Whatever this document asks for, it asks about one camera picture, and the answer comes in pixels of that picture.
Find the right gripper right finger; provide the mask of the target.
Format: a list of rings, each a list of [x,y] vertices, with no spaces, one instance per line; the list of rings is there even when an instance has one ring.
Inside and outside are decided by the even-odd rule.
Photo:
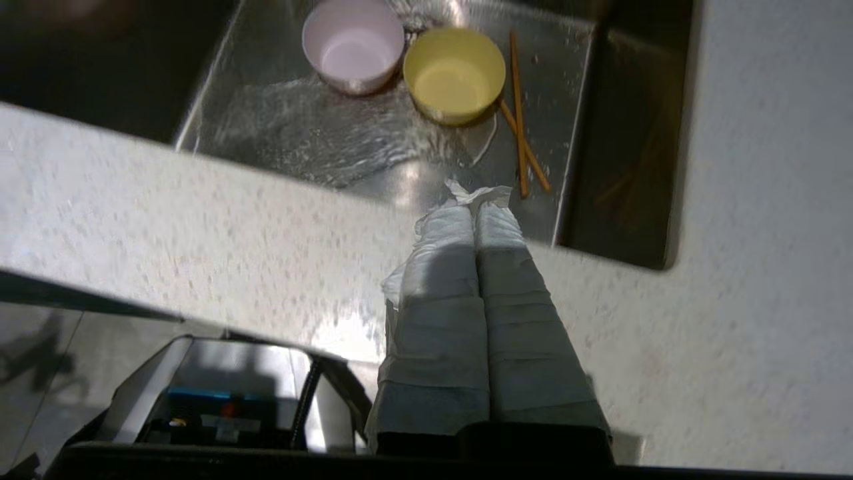
[[[506,186],[467,191],[488,339],[491,417],[503,423],[588,427],[612,440],[605,414],[509,207]]]

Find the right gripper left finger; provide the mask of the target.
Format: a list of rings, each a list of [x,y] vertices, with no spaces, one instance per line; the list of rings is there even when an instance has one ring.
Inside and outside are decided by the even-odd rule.
[[[384,280],[386,357],[366,434],[375,453],[453,439],[490,419],[484,301],[469,207],[418,222],[407,261]]]

